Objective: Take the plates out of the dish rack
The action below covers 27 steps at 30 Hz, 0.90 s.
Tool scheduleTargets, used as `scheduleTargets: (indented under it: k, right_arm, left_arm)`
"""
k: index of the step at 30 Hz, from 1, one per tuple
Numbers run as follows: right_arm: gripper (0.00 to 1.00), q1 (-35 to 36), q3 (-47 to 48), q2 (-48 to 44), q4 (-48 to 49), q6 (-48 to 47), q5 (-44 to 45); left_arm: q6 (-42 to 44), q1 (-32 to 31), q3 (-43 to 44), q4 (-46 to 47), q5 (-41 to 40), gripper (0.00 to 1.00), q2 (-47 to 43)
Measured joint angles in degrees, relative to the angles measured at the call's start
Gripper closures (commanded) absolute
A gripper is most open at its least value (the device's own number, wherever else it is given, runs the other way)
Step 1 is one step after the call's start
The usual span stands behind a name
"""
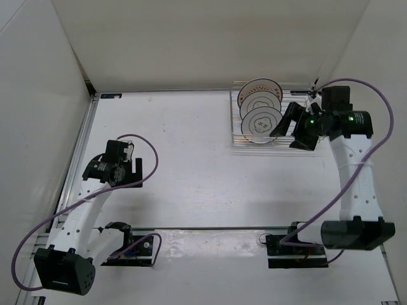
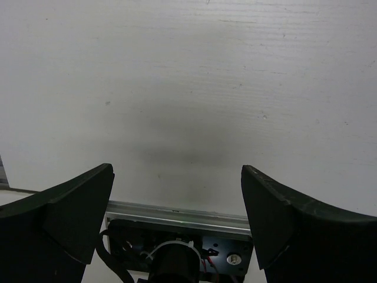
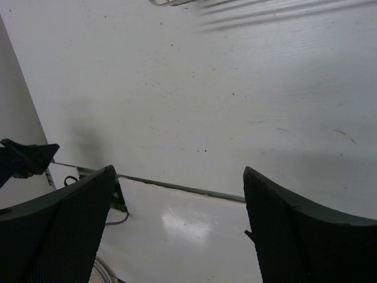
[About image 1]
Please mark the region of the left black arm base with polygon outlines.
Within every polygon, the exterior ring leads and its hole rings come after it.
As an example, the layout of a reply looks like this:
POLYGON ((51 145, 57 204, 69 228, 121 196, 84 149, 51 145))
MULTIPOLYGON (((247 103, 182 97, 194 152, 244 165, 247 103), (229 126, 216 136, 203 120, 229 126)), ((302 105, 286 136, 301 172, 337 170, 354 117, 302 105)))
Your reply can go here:
POLYGON ((104 227, 97 227, 99 233, 107 229, 116 229, 124 234, 123 246, 114 254, 129 246, 131 248, 116 258, 109 258, 102 266, 152 268, 155 265, 162 246, 162 236, 159 233, 136 235, 132 226, 124 222, 110 222, 104 227))

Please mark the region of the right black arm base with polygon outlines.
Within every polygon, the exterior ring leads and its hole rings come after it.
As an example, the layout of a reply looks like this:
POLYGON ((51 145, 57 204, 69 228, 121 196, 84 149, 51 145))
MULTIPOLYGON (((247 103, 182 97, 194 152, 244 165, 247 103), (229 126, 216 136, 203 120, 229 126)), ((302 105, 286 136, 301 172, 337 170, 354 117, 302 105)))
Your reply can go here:
POLYGON ((271 229, 258 237, 260 245, 266 247, 269 269, 314 269, 329 266, 323 247, 290 247, 280 244, 280 240, 293 232, 298 222, 292 222, 284 229, 271 229))

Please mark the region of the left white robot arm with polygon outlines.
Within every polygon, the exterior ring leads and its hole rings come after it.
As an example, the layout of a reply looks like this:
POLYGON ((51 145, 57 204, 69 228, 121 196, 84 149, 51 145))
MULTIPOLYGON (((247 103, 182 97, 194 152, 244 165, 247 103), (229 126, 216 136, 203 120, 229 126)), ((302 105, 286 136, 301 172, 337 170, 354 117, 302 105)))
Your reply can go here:
POLYGON ((131 141, 108 140, 105 152, 87 164, 78 194, 83 204, 69 211, 49 245, 34 255, 44 289, 86 295, 97 267, 131 251, 132 228, 124 222, 110 222, 95 240, 90 236, 110 189, 142 180, 142 159, 132 159, 133 150, 131 141))

